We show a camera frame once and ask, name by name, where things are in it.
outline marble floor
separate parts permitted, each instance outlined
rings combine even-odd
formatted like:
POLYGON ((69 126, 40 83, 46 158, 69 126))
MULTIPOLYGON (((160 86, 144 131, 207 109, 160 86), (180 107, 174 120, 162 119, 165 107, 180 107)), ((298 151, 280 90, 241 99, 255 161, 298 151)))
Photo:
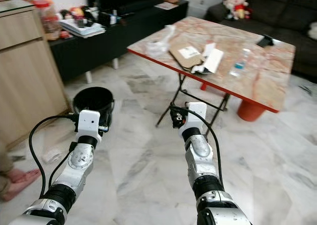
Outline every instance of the marble floor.
MULTIPOLYGON (((113 124, 96 149, 94 170, 71 209, 66 224, 194 225, 195 196, 187 179, 184 143, 167 116, 155 123, 177 87, 177 74, 141 57, 126 54, 120 68, 110 64, 68 82, 71 99, 82 89, 102 86, 116 99, 113 124)), ((187 80, 194 95, 219 103, 222 93, 205 92, 187 80)), ((192 101, 180 95, 176 104, 192 101)), ((266 112, 256 122, 240 119, 240 99, 231 97, 213 128, 218 136, 224 187, 254 225, 317 224, 317 86, 291 76, 283 110, 266 112), (313 95, 299 88, 309 87, 313 95)), ((208 108, 208 117, 214 109, 208 108)), ((53 149, 64 155, 73 140, 73 124, 56 120, 34 137, 36 153, 53 149)), ((36 168, 26 142, 10 152, 16 167, 36 168)), ((45 164, 49 175, 58 162, 45 164)), ((0 224, 7 225, 37 199, 41 180, 15 199, 0 204, 0 224)))

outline wooden cabinet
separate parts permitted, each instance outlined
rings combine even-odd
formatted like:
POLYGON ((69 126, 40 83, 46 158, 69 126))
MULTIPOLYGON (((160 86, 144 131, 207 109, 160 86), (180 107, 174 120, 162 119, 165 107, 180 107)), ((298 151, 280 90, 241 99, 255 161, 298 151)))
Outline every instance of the wooden cabinet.
POLYGON ((0 146, 15 145, 40 120, 68 109, 36 14, 31 7, 0 15, 0 146))

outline red table edge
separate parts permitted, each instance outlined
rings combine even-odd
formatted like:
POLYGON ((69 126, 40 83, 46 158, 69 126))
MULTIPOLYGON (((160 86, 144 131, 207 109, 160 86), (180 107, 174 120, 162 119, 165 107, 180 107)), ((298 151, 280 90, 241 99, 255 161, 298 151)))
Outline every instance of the red table edge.
POLYGON ((260 103, 254 101, 254 100, 248 99, 248 98, 246 98, 246 97, 244 97, 244 96, 242 96, 242 95, 239 95, 239 94, 237 94, 237 93, 234 93, 234 92, 232 92, 232 91, 230 91, 230 90, 227 90, 227 89, 224 89, 224 88, 222 88, 222 87, 220 87, 220 86, 214 85, 214 84, 212 84, 212 83, 210 83, 210 82, 208 82, 208 81, 205 81, 205 80, 203 80, 203 79, 201 79, 201 78, 199 78, 199 77, 196 77, 195 75, 192 75, 192 74, 190 74, 190 73, 188 73, 188 72, 186 72, 186 71, 182 71, 182 70, 176 69, 176 68, 174 68, 174 67, 172 67, 172 66, 170 66, 170 65, 167 65, 167 64, 165 64, 165 63, 163 63, 163 62, 161 62, 161 61, 158 61, 158 60, 155 60, 155 59, 153 59, 153 58, 150 58, 150 57, 147 56, 147 55, 144 55, 144 54, 135 52, 134 50, 131 50, 131 49, 129 49, 129 48, 128 48, 128 51, 131 52, 131 53, 133 53, 133 54, 135 54, 135 55, 138 55, 138 56, 141 56, 141 57, 143 57, 143 58, 145 58, 145 59, 148 59, 148 60, 150 60, 150 61, 153 61, 153 62, 155 62, 155 63, 157 63, 157 64, 159 64, 159 65, 165 66, 165 67, 167 67, 167 68, 169 68, 169 69, 171 69, 171 70, 174 70, 174 71, 176 71, 176 72, 178 72, 178 73, 180 73, 180 74, 183 74, 183 75, 186 75, 186 76, 188 76, 188 77, 190 77, 190 78, 193 78, 193 79, 195 79, 195 80, 197 80, 197 81, 199 81, 199 82, 202 82, 202 83, 204 83, 204 84, 206 84, 206 85, 208 85, 208 86, 214 87, 214 88, 216 88, 216 89, 218 89, 218 90, 221 90, 221 91, 223 91, 223 92, 225 92, 225 93, 228 93, 228 94, 230 94, 230 95, 233 95, 233 96, 235 96, 235 97, 237 97, 237 98, 240 98, 240 99, 242 99, 242 100, 244 100, 244 101, 247 101, 247 102, 249 102, 249 103, 252 103, 252 104, 255 104, 255 105, 259 106, 259 107, 262 107, 262 108, 265 109, 265 110, 271 111, 271 112, 273 112, 273 113, 278 113, 278 112, 279 112, 279 110, 272 109, 272 108, 270 108, 270 107, 268 107, 268 106, 266 106, 266 105, 260 104, 260 103))

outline black cable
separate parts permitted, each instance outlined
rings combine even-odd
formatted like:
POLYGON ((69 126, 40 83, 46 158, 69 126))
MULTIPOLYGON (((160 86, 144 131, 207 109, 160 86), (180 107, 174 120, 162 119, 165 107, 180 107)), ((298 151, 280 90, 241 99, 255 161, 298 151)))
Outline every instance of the black cable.
POLYGON ((214 133, 213 129, 210 127, 209 123, 203 117, 201 117, 199 114, 197 114, 194 111, 191 111, 189 109, 181 108, 181 107, 177 107, 177 106, 170 106, 169 108, 171 110, 176 111, 176 112, 177 111, 185 111, 185 112, 188 112, 188 113, 195 115, 197 118, 199 118, 207 126, 208 130, 212 133, 213 139, 216 143, 216 149, 217 149, 219 179, 220 179, 221 185, 223 187, 219 143, 218 143, 218 139, 216 137, 216 134, 214 133))
POLYGON ((53 170, 53 172, 51 173, 51 176, 50 176, 50 179, 49 179, 49 188, 50 186, 52 185, 52 180, 53 180, 53 176, 54 174, 56 173, 56 171, 58 170, 58 168, 64 163, 64 161, 68 158, 69 154, 71 153, 72 151, 69 151, 67 153, 67 155, 64 157, 64 159, 58 164, 57 167, 55 167, 55 169, 53 170))
POLYGON ((34 149, 33 149, 33 145, 32 145, 32 137, 33 137, 33 134, 35 132, 35 130, 44 122, 50 120, 50 119, 53 119, 53 118, 69 118, 69 116, 62 116, 62 115, 56 115, 56 116, 50 116, 50 117, 47 117, 45 119, 43 119, 42 121, 40 121, 38 124, 35 125, 35 127, 32 129, 32 131, 30 132, 30 136, 29 136, 29 147, 30 147, 30 151, 31 151, 31 154, 32 154, 32 157, 33 159, 35 160, 35 163, 37 164, 37 166, 39 167, 40 169, 40 172, 41 172, 41 176, 42 176, 42 189, 41 189, 41 194, 40 194, 40 198, 44 195, 44 192, 45 192, 45 185, 46 185, 46 178, 45 178, 45 172, 43 170, 43 167, 40 163, 40 161, 38 160, 38 158, 36 157, 35 155, 35 152, 34 152, 34 149))

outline black sofa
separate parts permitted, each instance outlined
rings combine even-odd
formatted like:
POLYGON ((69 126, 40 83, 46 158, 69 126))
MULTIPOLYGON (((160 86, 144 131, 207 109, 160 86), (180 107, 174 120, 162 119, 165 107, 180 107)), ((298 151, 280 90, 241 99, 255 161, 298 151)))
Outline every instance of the black sofa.
POLYGON ((296 46, 292 73, 317 81, 317 41, 307 32, 317 22, 317 0, 247 0, 251 19, 227 20, 226 7, 210 7, 205 19, 257 34, 267 34, 296 46))

